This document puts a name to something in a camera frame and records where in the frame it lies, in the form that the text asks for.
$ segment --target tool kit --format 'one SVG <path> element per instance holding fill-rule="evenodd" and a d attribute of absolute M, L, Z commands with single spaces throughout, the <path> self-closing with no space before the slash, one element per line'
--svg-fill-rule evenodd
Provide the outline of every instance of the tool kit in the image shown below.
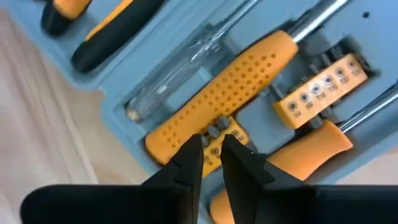
<path fill-rule="evenodd" d="M 104 124 L 150 175 L 201 134 L 199 223 L 233 223 L 225 134 L 310 184 L 398 144 L 394 1 L 5 4 L 71 85 L 104 93 Z"/>

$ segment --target wooden surface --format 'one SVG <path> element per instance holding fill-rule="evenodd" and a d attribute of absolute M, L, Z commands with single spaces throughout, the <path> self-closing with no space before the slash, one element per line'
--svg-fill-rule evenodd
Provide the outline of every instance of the wooden surface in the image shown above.
<path fill-rule="evenodd" d="M 0 223 L 49 184 L 139 184 L 147 174 L 100 119 L 101 93 L 73 90 L 0 11 Z M 341 184 L 398 184 L 398 153 Z"/>

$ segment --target clear plastic screwdriver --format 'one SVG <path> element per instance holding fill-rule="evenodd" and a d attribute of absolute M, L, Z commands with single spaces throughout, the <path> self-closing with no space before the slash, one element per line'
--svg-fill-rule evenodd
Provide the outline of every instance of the clear plastic screwdriver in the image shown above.
<path fill-rule="evenodd" d="M 126 108 L 127 117 L 140 121 L 150 115 L 182 83 L 198 71 L 207 56 L 218 49 L 220 40 L 261 0 L 244 1 L 228 18 L 201 32 L 197 40 L 183 47 L 151 78 Z"/>

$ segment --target black and yellow handle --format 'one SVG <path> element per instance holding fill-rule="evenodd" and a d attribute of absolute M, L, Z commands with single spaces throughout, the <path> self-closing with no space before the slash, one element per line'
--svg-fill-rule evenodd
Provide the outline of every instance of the black and yellow handle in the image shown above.
<path fill-rule="evenodd" d="M 165 0 L 123 0 L 98 24 L 77 48 L 72 65 L 87 73 L 134 37 L 159 10 Z"/>
<path fill-rule="evenodd" d="M 78 19 L 91 0 L 48 0 L 42 14 L 42 29 L 52 36 L 60 36 Z"/>

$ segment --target transparent screwdriver handle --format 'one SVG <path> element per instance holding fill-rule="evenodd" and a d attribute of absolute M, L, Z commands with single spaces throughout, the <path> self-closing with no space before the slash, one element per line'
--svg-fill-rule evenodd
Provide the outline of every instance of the transparent screwdriver handle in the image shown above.
<path fill-rule="evenodd" d="M 196 73 L 217 42 L 211 41 L 212 35 L 203 35 L 195 43 L 184 47 L 169 60 L 140 93 L 129 103 L 130 118 L 140 120 L 148 116 L 163 103 L 186 79 Z"/>

